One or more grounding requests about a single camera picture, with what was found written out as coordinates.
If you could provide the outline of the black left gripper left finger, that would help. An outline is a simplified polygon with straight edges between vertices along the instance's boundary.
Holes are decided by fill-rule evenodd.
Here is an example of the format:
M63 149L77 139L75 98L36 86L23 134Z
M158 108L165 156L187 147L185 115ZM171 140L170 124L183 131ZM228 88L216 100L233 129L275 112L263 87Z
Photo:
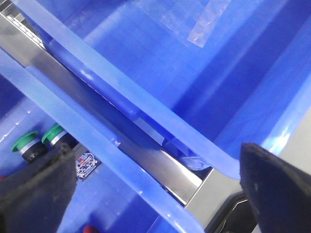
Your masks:
M77 186L75 153L61 144L0 183L2 233L55 233Z

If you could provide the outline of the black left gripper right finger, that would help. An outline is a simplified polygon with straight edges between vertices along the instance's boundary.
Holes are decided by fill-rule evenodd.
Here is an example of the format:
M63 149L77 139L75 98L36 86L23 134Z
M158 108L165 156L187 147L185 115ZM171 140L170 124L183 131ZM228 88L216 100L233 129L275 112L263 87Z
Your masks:
M311 176L254 143L240 152L241 187L263 233L311 231Z

